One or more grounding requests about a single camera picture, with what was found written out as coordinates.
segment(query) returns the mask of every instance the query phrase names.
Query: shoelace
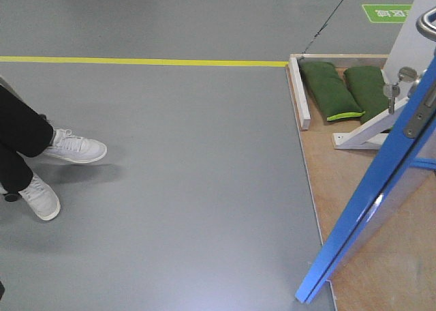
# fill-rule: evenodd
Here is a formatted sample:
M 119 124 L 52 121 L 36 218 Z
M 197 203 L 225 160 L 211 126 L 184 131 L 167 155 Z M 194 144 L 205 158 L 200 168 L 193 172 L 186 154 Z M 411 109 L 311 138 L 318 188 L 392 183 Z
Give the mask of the shoelace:
M 29 187 L 25 188 L 22 192 L 27 195 L 27 198 L 29 199 L 29 201 L 32 201 L 33 199 L 39 197 L 41 194 L 44 193 L 44 187 L 34 177 L 34 178 L 32 178 L 32 180 L 29 184 Z
M 71 129 L 60 130 L 63 132 L 63 136 L 56 144 L 57 147 L 62 147 L 69 151 L 79 152 L 84 142 L 84 137 L 75 136 L 72 134 Z

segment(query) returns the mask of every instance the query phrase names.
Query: black trousers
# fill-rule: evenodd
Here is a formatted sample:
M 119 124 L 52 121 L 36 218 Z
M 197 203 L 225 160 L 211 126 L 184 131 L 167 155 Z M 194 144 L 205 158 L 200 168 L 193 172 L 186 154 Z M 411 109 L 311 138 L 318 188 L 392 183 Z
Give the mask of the black trousers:
M 52 136 L 53 127 L 47 121 L 0 86 L 0 183 L 5 190 L 17 192 L 30 184 L 33 171 L 18 153 L 38 156 Z

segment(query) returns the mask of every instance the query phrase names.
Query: white wooden frame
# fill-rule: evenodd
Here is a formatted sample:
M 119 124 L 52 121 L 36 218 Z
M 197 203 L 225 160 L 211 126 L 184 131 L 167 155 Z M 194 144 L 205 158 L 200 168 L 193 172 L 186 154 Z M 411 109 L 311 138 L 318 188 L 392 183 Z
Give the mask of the white wooden frame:
M 387 55 L 363 54 L 291 54 L 289 62 L 288 82 L 294 104 L 297 122 L 301 130 L 308 130 L 310 126 L 310 112 L 307 104 L 307 94 L 302 83 L 298 63 L 305 61 L 331 62 L 336 68 L 350 68 L 359 65 L 374 65 L 383 68 Z M 395 114 L 390 115 L 387 110 L 348 133 L 334 133 L 332 140 L 335 149 L 379 149 L 387 134 L 381 132 L 391 128 L 408 98 L 403 98 L 395 104 Z

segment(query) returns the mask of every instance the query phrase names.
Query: white wall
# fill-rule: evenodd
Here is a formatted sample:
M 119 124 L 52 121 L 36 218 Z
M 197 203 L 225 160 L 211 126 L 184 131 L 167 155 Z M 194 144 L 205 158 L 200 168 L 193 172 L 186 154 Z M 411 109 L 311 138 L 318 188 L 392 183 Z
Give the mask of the white wall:
M 412 67 L 420 74 L 432 60 L 436 43 L 418 33 L 416 19 L 435 6 L 436 0 L 414 0 L 409 16 L 401 27 L 384 66 L 391 82 L 397 81 L 397 73 L 401 67 Z M 407 95 L 410 86 L 409 83 L 401 84 L 401 97 Z

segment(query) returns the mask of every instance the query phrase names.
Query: shoe sole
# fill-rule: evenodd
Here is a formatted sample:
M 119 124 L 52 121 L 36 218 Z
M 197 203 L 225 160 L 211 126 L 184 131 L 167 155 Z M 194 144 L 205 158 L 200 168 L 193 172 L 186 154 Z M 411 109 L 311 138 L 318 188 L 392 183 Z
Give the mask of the shoe sole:
M 70 159 L 70 158 L 64 158 L 64 157 L 59 156 L 57 154 L 51 154 L 51 153 L 48 153 L 48 152 L 44 152 L 44 154 L 47 155 L 47 156 L 51 156 L 53 158 L 65 160 L 65 161 L 68 161 L 68 162 L 71 162 L 71 163 L 86 164 L 86 163 L 92 163 L 92 162 L 96 162 L 96 161 L 101 160 L 102 158 L 104 158 L 106 156 L 107 152 L 108 152 L 108 148 L 105 146 L 104 153 L 101 154 L 98 158 L 95 158 L 95 159 L 92 159 L 92 160 L 73 160 L 73 159 Z
M 40 216 L 39 214 L 35 213 L 40 219 L 42 219 L 43 221 L 49 221 L 54 219 L 55 217 L 57 217 L 57 215 L 59 214 L 60 210 L 61 210 L 61 203 L 59 202 L 59 198 L 56 200 L 56 210 L 52 213 L 49 214 L 48 216 Z

